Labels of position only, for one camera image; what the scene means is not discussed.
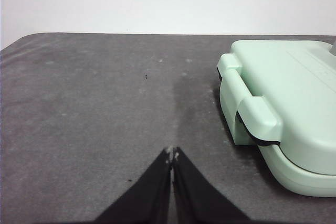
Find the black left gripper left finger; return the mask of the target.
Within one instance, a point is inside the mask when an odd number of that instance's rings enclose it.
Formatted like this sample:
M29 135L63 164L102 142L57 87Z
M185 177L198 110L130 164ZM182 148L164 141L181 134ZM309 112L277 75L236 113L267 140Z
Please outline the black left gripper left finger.
M164 148L141 177L95 223L167 223L173 147Z

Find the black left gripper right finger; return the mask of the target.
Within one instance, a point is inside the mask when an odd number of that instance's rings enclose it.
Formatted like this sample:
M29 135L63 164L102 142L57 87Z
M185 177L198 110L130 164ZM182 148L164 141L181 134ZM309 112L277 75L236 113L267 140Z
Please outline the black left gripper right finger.
M173 153L173 185L179 223L252 223L207 181L180 147Z

